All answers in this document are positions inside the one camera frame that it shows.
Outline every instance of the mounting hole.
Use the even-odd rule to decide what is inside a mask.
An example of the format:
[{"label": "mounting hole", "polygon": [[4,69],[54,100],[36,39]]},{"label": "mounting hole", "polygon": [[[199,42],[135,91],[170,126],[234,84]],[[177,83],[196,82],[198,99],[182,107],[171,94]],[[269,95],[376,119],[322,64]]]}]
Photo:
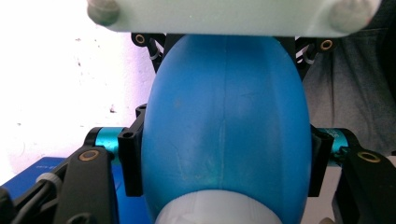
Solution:
[{"label": "mounting hole", "polygon": [[380,162],[381,159],[379,159],[375,154],[370,153],[370,152],[358,152],[358,156],[365,161],[369,162]]},{"label": "mounting hole", "polygon": [[98,156],[99,156],[99,151],[98,150],[88,150],[88,151],[85,151],[85,152],[81,153],[81,155],[79,155],[78,158],[81,161],[92,161]]},{"label": "mounting hole", "polygon": [[332,47],[332,41],[331,40],[325,40],[320,44],[320,49],[321,50],[328,50]]},{"label": "mounting hole", "polygon": [[125,133],[122,135],[122,137],[132,137],[132,136],[134,136],[133,133]]},{"label": "mounting hole", "polygon": [[143,37],[142,35],[136,35],[136,37],[134,39],[139,44],[144,44],[146,42],[145,37]]}]

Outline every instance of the inflated balloon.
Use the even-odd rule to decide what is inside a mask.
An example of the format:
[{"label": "inflated balloon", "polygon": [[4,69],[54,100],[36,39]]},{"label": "inflated balloon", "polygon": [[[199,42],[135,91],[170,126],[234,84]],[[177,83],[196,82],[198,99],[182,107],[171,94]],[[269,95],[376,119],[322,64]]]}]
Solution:
[{"label": "inflated balloon", "polygon": [[310,163],[302,83],[274,38],[186,35],[173,46],[152,86],[143,132],[153,220],[177,197],[223,189],[298,223]]}]

